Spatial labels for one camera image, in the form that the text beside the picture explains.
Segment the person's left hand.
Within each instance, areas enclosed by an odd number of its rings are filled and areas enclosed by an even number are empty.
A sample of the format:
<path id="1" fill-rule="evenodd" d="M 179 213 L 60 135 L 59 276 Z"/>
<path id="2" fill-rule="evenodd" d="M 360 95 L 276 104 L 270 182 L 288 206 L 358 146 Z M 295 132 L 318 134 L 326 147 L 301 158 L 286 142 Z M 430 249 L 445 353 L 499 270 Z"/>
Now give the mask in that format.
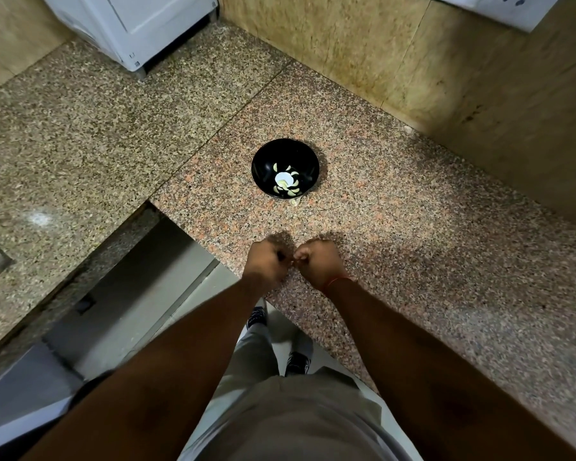
<path id="1" fill-rule="evenodd" d="M 284 244 L 272 239 L 254 242 L 249 249 L 242 274 L 242 278 L 251 279 L 262 294 L 269 293 L 282 282 L 274 281 L 272 278 L 272 246 L 284 246 Z"/>

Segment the person's right hand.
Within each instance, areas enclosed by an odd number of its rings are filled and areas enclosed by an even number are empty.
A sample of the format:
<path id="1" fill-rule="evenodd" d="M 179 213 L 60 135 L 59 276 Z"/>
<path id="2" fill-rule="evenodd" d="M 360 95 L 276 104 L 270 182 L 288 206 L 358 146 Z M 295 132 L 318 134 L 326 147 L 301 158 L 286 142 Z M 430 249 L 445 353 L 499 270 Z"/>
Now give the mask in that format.
<path id="1" fill-rule="evenodd" d="M 302 245 L 311 247 L 311 276 L 306 279 L 321 292 L 324 283 L 336 275 L 348 275 L 338 249 L 332 240 L 313 239 Z"/>

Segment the person's left forearm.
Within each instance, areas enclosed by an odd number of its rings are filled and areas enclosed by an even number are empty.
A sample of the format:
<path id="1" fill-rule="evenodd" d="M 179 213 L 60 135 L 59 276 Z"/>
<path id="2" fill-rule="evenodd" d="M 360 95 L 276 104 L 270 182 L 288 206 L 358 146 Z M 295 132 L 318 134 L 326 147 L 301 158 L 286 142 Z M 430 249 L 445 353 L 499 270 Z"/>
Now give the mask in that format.
<path id="1" fill-rule="evenodd" d="M 279 284 L 245 273 L 119 367 L 21 461 L 176 461 L 247 318 Z"/>

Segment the person's right forearm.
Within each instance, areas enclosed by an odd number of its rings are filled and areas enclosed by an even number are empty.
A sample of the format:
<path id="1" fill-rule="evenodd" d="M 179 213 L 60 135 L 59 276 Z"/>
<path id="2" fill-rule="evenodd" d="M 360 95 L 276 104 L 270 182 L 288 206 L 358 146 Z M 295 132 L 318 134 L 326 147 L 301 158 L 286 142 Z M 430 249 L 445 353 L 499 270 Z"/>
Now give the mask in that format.
<path id="1" fill-rule="evenodd" d="M 576 461 L 576 449 L 430 333 L 354 281 L 326 296 L 424 461 Z"/>

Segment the red thread wristband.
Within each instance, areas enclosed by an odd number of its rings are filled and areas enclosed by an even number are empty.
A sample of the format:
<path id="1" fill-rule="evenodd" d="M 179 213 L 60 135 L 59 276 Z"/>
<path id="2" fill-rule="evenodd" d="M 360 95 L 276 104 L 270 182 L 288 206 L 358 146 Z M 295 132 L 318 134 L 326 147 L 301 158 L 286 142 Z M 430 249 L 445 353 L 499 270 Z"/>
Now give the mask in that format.
<path id="1" fill-rule="evenodd" d="M 343 281 L 343 280 L 345 280 L 345 281 L 353 281 L 353 279 L 352 279 L 350 276 L 348 276 L 348 275 L 336 275 L 336 276 L 328 279 L 328 280 L 324 283 L 324 285 L 323 285 L 323 287 L 322 287 L 322 289 L 321 289 L 321 292 L 322 292 L 323 294 L 328 294 L 328 292 L 330 291 L 331 286 L 332 286 L 334 283 L 336 283 L 336 282 L 338 282 L 338 281 Z"/>

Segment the black and white shoe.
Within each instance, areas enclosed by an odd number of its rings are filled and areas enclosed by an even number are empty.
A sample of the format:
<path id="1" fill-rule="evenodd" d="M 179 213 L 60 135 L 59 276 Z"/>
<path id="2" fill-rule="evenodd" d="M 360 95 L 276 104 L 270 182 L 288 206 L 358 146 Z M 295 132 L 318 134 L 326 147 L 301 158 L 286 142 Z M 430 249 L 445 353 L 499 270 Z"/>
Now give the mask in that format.
<path id="1" fill-rule="evenodd" d="M 256 305 L 246 323 L 246 329 L 250 330 L 253 327 L 268 326 L 268 311 L 265 304 Z"/>
<path id="2" fill-rule="evenodd" d="M 307 375 L 310 365 L 311 358 L 309 356 L 297 351 L 291 351 L 287 359 L 284 376 Z"/>

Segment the pile of peeled garlic cloves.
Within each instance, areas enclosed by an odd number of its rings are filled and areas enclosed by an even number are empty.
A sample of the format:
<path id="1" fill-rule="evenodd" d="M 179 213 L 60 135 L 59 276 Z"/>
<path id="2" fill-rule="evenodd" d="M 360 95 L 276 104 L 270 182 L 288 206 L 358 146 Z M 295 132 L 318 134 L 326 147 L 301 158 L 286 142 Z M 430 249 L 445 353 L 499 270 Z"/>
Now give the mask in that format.
<path id="1" fill-rule="evenodd" d="M 300 173 L 290 165 L 281 166 L 273 163 L 272 193 L 289 198 L 296 197 L 300 193 Z"/>

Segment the black bowl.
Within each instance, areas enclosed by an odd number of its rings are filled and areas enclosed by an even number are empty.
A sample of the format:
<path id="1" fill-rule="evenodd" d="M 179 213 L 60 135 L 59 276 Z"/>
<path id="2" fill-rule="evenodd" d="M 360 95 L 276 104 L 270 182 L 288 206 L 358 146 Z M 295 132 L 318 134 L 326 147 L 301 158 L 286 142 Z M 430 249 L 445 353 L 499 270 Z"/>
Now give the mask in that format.
<path id="1" fill-rule="evenodd" d="M 306 143 L 292 138 L 280 138 L 269 141 L 254 154 L 251 173 L 254 183 L 267 195 L 289 201 L 289 197 L 272 193 L 273 163 L 290 165 L 300 173 L 300 193 L 304 196 L 310 192 L 320 176 L 321 165 L 315 151 Z"/>

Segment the grey trousers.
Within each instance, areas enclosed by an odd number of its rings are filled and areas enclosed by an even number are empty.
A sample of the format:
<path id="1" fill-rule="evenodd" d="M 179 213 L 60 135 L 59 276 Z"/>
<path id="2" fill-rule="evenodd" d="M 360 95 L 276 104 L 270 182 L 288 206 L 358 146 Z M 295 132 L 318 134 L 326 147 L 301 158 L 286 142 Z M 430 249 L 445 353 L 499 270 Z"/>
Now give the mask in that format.
<path id="1" fill-rule="evenodd" d="M 313 356 L 297 336 L 293 351 Z M 268 326 L 247 330 L 178 461 L 415 461 L 346 374 L 279 373 Z"/>

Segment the white appliance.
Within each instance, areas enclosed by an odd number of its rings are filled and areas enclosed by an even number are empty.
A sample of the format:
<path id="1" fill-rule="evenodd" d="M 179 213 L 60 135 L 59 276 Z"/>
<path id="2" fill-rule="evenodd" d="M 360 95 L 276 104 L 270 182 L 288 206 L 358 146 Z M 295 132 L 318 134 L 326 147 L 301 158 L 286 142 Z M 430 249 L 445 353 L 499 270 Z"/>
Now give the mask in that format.
<path id="1" fill-rule="evenodd" d="M 144 80 L 146 63 L 197 22 L 214 21 L 218 0 L 44 0 L 67 28 Z"/>

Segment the white wall switchboard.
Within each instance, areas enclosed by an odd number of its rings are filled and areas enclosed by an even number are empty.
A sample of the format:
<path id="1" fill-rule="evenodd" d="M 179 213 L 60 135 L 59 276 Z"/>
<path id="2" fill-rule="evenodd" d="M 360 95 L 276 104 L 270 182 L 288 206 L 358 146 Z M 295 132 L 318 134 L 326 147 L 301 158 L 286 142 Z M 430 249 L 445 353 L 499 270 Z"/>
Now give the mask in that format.
<path id="1" fill-rule="evenodd" d="M 531 32 L 559 0 L 437 0 L 500 24 Z"/>

